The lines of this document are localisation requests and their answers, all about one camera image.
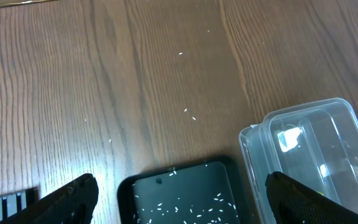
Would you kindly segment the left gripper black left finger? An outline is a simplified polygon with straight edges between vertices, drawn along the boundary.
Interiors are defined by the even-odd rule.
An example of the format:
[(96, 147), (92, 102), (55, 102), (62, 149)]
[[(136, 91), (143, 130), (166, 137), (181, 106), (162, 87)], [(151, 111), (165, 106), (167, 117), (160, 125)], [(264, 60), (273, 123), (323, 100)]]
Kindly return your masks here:
[(2, 223), (90, 224), (98, 195), (96, 178), (85, 173)]

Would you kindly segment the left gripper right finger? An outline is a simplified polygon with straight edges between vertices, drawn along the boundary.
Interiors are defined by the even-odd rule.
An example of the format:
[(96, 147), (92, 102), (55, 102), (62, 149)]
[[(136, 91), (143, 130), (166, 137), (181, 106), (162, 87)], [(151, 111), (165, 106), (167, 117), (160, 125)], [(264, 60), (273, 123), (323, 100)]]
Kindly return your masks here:
[(357, 223), (358, 214), (275, 171), (265, 181), (270, 208), (277, 223)]

